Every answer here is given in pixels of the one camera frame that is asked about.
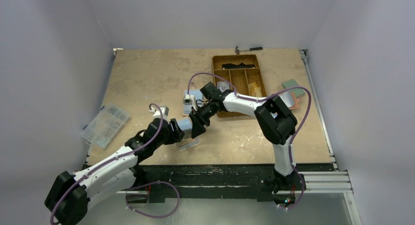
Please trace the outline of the beige snap card holder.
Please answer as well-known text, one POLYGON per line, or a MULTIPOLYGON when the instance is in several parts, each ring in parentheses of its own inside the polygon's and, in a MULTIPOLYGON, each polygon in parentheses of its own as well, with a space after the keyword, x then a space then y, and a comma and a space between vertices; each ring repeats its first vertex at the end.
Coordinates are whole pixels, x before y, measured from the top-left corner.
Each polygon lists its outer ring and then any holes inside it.
POLYGON ((189 117, 185 117, 178 121, 179 128, 184 132, 184 137, 181 142, 176 143, 179 152, 183 152, 198 146, 200 144, 199 139, 191 137, 192 123, 189 117))

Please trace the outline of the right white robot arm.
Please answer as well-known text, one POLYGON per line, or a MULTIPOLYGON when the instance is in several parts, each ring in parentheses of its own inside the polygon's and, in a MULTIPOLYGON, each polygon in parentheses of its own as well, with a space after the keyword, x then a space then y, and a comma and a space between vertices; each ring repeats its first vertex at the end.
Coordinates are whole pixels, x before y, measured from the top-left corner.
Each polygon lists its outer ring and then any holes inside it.
POLYGON ((297 176, 293 160, 292 142, 298 123, 295 116, 278 95, 255 98, 239 95, 232 90, 221 91, 212 82, 201 88, 207 99, 203 106, 193 106, 189 114, 192 138, 206 132, 210 118, 218 112, 236 112, 256 118, 264 137, 272 144, 275 156, 274 184, 276 190, 292 188, 297 176))

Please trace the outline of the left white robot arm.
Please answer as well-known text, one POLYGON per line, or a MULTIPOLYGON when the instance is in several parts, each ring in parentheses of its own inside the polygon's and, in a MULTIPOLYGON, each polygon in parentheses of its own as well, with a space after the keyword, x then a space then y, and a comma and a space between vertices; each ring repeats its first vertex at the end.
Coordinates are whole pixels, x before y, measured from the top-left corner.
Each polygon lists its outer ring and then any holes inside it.
POLYGON ((140 163, 163 145, 181 142, 192 129, 188 118, 156 117, 115 153, 76 173, 64 171, 55 179, 45 200, 52 225, 76 225, 99 202, 122 190, 148 189, 140 163))

